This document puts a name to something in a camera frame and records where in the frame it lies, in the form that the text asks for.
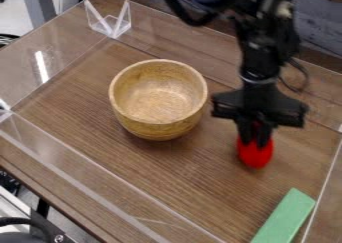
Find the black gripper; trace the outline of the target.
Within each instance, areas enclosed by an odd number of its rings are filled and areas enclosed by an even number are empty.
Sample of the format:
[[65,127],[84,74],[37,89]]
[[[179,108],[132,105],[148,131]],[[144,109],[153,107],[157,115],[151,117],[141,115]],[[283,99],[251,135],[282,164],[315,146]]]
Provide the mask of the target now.
[[304,125],[308,106],[278,89],[275,78],[262,81],[244,79],[239,89],[213,93],[211,101],[212,116],[235,122],[244,145],[254,139],[254,122],[259,123],[259,148],[268,143],[272,127],[300,128]]

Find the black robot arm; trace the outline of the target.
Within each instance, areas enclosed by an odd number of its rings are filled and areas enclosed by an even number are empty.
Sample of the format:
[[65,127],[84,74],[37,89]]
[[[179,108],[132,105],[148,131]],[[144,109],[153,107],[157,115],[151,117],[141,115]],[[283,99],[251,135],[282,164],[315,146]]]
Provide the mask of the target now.
[[295,65],[299,36],[294,26],[292,0],[183,0],[169,3],[191,26],[204,26],[231,14],[241,51],[240,89],[212,95],[212,115],[231,119],[244,145],[264,148],[278,126],[300,127],[307,105],[276,87],[280,69]]

